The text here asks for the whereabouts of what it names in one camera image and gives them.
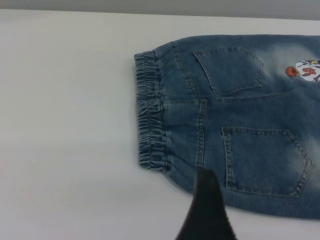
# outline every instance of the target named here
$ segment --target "cartoon character patch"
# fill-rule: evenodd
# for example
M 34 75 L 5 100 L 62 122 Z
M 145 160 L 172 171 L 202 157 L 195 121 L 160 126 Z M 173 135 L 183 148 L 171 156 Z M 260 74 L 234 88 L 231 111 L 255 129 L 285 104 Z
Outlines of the cartoon character patch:
M 306 81 L 318 82 L 320 81 L 320 61 L 298 61 L 295 66 L 287 67 L 285 73 L 289 77 L 301 76 Z

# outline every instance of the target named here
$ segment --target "faded denim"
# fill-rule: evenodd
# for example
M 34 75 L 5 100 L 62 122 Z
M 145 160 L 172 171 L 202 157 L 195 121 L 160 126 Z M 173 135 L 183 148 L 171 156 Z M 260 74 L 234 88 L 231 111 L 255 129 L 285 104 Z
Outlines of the faded denim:
M 212 35 L 134 56 L 139 163 L 228 206 L 320 219 L 320 37 Z

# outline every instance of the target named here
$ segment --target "pocket stitching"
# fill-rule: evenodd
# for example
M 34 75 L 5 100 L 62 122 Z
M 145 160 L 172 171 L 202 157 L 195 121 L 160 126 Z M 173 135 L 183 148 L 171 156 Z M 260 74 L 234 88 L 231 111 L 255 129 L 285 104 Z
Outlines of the pocket stitching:
M 296 147 L 296 149 L 301 153 L 302 157 L 305 159 L 304 169 L 301 173 L 301 176 L 297 182 L 297 186 L 292 192 L 289 192 L 287 195 L 283 194 L 274 194 L 272 192 L 263 192 L 261 190 L 248 187 L 237 187 L 234 185 L 233 177 L 232 177 L 232 151 L 231 151 L 231 143 L 230 143 L 230 132 L 237 133 L 246 133 L 246 134 L 256 134 L 256 135 L 267 135 L 268 132 L 273 136 L 285 136 L 288 137 L 292 144 Z M 261 195 L 271 195 L 271 196 L 280 196 L 280 197 L 299 197 L 301 192 L 304 189 L 304 186 L 308 180 L 309 174 L 311 172 L 311 168 L 313 165 L 313 161 L 308 156 L 304 148 L 300 145 L 295 136 L 288 129 L 255 129 L 255 128 L 245 128 L 245 127 L 222 127 L 222 137 L 224 142 L 224 150 L 225 150 L 225 162 L 226 162 L 226 182 L 225 186 L 227 189 L 251 193 L 251 194 L 261 194 Z
M 210 49 L 210 50 L 205 50 L 205 54 L 209 54 L 209 53 L 215 53 L 215 52 L 218 52 L 218 50 L 224 50 L 224 49 L 231 49 L 231 50 L 236 50 L 236 51 L 240 51 L 242 53 L 244 53 L 245 55 L 247 56 L 250 56 L 252 57 L 253 59 L 255 59 L 259 65 L 260 65 L 260 69 L 259 69 L 259 74 L 258 74 L 258 78 L 255 80 L 257 82 L 257 84 L 255 85 L 252 85 L 252 86 L 243 86 L 241 88 L 233 88 L 230 90 L 230 93 L 220 93 L 217 91 L 213 81 L 211 80 L 211 78 L 209 77 L 209 74 L 208 74 L 208 71 L 207 71 L 207 68 L 205 66 L 205 64 L 203 63 L 203 59 L 201 58 L 201 55 L 204 54 L 203 51 L 200 51 L 200 50 L 195 50 L 193 51 L 192 53 L 195 55 L 195 57 L 197 58 L 197 60 L 199 61 L 199 63 L 201 64 L 202 66 L 202 69 L 209 81 L 209 84 L 210 84 L 210 87 L 212 89 L 212 91 L 220 94 L 220 95 L 229 95 L 229 94 L 233 94 L 235 92 L 238 92 L 240 90 L 244 90 L 244 89 L 251 89 L 251 88 L 255 88 L 255 87 L 260 87 L 262 86 L 262 82 L 263 82 L 263 67 L 264 67 L 264 64 L 263 62 L 256 56 L 254 55 L 253 53 L 251 53 L 249 50 L 247 50 L 246 48 L 242 47 L 242 46 L 239 46 L 239 47 L 217 47 L 217 48 L 214 48 L 214 49 Z

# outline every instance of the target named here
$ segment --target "gray wall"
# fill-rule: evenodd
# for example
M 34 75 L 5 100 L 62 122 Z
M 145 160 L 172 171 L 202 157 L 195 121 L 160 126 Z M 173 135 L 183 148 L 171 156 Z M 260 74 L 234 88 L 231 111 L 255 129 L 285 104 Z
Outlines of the gray wall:
M 320 20 L 320 0 L 0 0 L 0 8 Z

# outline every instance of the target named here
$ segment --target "white table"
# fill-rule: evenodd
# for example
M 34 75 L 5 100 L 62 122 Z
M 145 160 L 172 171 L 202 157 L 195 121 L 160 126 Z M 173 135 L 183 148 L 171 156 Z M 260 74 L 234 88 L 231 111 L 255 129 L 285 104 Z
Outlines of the white table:
M 320 21 L 0 10 L 0 239 L 173 240 L 192 197 L 138 166 L 133 55 L 215 34 Z M 320 236 L 320 221 L 227 213 L 239 240 Z

